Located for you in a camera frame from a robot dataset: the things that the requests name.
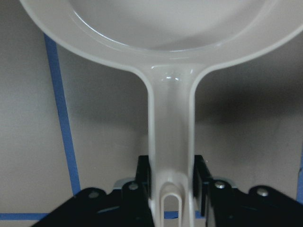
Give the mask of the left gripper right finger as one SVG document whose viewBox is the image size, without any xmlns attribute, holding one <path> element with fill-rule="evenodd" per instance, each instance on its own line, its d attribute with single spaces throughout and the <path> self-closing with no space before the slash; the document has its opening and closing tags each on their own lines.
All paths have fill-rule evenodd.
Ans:
<svg viewBox="0 0 303 227">
<path fill-rule="evenodd" d="M 201 155 L 195 155 L 193 171 L 193 195 L 201 216 L 205 215 L 206 196 L 212 175 Z"/>
</svg>

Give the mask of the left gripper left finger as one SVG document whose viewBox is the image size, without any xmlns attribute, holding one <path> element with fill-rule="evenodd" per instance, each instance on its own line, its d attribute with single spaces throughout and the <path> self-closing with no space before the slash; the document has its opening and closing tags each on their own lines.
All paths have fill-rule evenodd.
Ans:
<svg viewBox="0 0 303 227">
<path fill-rule="evenodd" d="M 139 185 L 137 222 L 141 227 L 153 226 L 153 217 L 149 206 L 149 199 L 151 198 L 151 175 L 149 157 L 147 155 L 139 156 L 136 169 L 136 182 Z"/>
</svg>

